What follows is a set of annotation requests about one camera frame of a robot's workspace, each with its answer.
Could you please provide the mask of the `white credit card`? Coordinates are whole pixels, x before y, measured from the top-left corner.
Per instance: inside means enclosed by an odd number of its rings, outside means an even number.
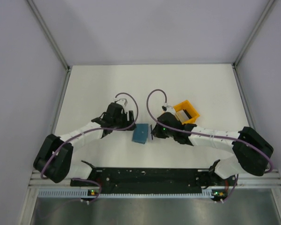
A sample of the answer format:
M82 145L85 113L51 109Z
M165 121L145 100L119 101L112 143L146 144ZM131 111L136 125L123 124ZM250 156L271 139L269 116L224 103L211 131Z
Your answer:
M152 131L149 132L148 139L149 139L149 142L153 141Z

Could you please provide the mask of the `blue leather card holder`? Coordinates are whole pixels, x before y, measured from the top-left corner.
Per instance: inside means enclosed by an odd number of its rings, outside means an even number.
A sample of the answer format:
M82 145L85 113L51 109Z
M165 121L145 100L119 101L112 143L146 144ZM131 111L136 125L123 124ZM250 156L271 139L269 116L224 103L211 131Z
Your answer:
M148 138L148 124L138 123L133 131L132 141L134 143L145 144Z

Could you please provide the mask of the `orange plastic card stand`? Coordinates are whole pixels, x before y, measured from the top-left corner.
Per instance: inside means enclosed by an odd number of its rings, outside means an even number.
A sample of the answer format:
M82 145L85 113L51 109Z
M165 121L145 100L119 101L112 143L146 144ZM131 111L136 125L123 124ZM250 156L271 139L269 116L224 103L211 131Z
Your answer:
M194 124L197 118L200 116L200 114L188 100L173 106L173 108L175 110L175 117L182 124Z

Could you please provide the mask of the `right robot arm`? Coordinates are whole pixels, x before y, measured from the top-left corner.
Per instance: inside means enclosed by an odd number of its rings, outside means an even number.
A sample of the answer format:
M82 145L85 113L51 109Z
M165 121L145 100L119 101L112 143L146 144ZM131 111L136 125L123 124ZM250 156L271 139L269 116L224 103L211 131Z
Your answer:
M263 176L273 169L273 147L251 127L236 132L206 129L196 124L183 124L170 112L163 113L155 121L153 137L173 138L179 144L210 147L232 154L210 166L209 180L216 186L232 175Z

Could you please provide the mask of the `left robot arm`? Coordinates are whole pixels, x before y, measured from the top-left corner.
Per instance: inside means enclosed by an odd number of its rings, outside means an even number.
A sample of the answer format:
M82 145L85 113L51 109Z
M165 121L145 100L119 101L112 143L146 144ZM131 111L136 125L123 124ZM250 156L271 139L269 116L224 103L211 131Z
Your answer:
M72 157L76 150L84 148L95 140L102 139L116 131L130 131L136 128L134 113L126 110L124 100L108 105L107 110L99 117L92 119L85 126L65 135L48 135L33 163L34 169L40 172L42 179L60 183L64 179L81 179L92 186L97 175L92 172L93 166L81 160L74 162Z

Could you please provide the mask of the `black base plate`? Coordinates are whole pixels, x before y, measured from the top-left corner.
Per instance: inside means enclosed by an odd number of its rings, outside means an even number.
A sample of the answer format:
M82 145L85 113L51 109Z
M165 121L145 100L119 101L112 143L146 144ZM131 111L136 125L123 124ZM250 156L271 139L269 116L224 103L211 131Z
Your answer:
M88 180L102 194L194 194L211 186L233 186L232 177L221 179L208 169L98 167Z

